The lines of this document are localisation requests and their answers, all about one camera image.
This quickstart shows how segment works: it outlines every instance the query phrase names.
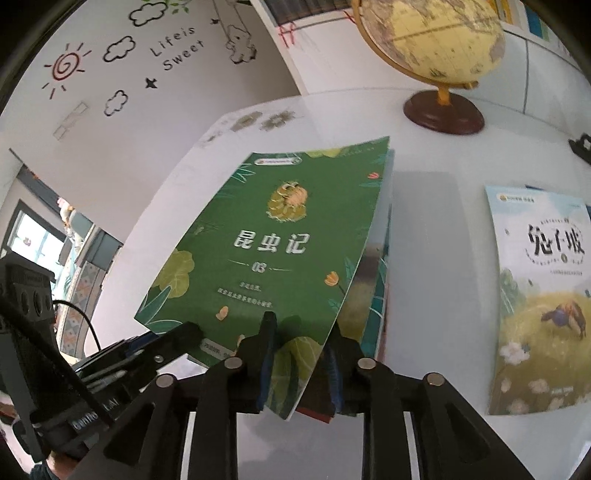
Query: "sun drawing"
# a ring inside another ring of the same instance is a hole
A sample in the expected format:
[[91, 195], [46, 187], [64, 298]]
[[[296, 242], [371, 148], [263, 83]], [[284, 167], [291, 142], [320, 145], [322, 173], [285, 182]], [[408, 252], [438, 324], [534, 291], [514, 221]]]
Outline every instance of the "sun drawing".
[[[69, 51], [70, 44], [66, 43], [66, 51], [62, 53], [53, 64], [44, 65], [45, 68], [51, 69], [51, 78], [54, 80], [54, 82], [63, 82], [76, 72], [85, 72], [85, 70], [82, 70], [79, 67], [82, 62], [82, 58], [86, 57], [92, 50], [89, 50], [84, 54], [80, 53], [83, 45], [84, 42], [80, 44], [76, 51]], [[41, 87], [41, 89], [46, 88], [50, 83], [51, 82], [47, 82]], [[60, 87], [64, 92], [66, 91], [65, 85], [62, 84]], [[56, 89], [57, 85], [52, 86], [49, 100], [52, 100]]]

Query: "table surface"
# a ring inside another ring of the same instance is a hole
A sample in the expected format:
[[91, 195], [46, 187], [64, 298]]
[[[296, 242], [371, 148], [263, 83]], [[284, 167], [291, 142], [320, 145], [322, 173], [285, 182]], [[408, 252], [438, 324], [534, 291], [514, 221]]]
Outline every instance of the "table surface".
[[[475, 102], [486, 118], [477, 135], [422, 129], [402, 114], [407, 90], [350, 90], [276, 100], [225, 115], [179, 162], [118, 254], [92, 322], [104, 345], [138, 335], [133, 316], [194, 219], [251, 152], [319, 150], [384, 135], [395, 150], [385, 363], [422, 377], [441, 372], [474, 408], [488, 406], [498, 334], [498, 259], [484, 185], [533, 184], [591, 201], [591, 168], [567, 137], [520, 112]], [[242, 115], [258, 123], [238, 132]], [[293, 112], [265, 131], [262, 120]], [[91, 338], [86, 353], [95, 350]], [[187, 360], [167, 369], [199, 373]], [[526, 416], [485, 416], [537, 479], [568, 478], [591, 440], [591, 404]], [[362, 419], [327, 426], [296, 414], [240, 416], [241, 480], [359, 479]]]

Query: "globe base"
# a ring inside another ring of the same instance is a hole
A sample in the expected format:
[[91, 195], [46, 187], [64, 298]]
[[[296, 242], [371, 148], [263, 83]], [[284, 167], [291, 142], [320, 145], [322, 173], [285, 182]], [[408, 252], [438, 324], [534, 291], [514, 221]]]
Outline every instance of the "globe base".
[[404, 115], [421, 127], [444, 134], [477, 134], [484, 128], [484, 117], [467, 98], [450, 93], [450, 105], [437, 101], [437, 90], [415, 93], [404, 104]]

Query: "metal bolt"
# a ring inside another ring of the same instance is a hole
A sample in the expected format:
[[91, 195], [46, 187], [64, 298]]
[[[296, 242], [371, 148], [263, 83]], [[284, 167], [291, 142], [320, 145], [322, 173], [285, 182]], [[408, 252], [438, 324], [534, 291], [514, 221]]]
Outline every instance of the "metal bolt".
[[375, 368], [375, 360], [368, 357], [360, 358], [357, 360], [357, 365], [363, 370], [371, 370], [372, 368]]
[[224, 367], [229, 368], [230, 370], [234, 370], [242, 366], [242, 360], [240, 360], [240, 358], [238, 358], [237, 356], [231, 356], [230, 358], [226, 358], [223, 364]]
[[174, 383], [174, 377], [170, 374], [160, 375], [156, 379], [156, 385], [160, 388], [168, 388]]
[[442, 374], [432, 373], [427, 375], [427, 383], [434, 387], [441, 387], [445, 383], [445, 378]]

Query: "cloud decal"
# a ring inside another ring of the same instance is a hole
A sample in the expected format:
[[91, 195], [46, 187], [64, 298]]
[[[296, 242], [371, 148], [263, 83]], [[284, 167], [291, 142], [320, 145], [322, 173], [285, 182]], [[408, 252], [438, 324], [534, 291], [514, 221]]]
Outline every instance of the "cloud decal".
[[117, 59], [124, 59], [134, 48], [135, 40], [131, 35], [126, 35], [121, 40], [118, 40], [107, 47], [107, 51], [103, 55], [103, 60], [109, 63]]
[[117, 90], [105, 104], [105, 115], [111, 116], [115, 112], [120, 112], [123, 106], [127, 103], [127, 100], [129, 100], [127, 93], [125, 93], [123, 90]]
[[168, 5], [164, 2], [144, 4], [137, 10], [133, 10], [129, 14], [129, 19], [133, 22], [134, 27], [141, 27], [152, 20], [162, 18], [167, 9]]

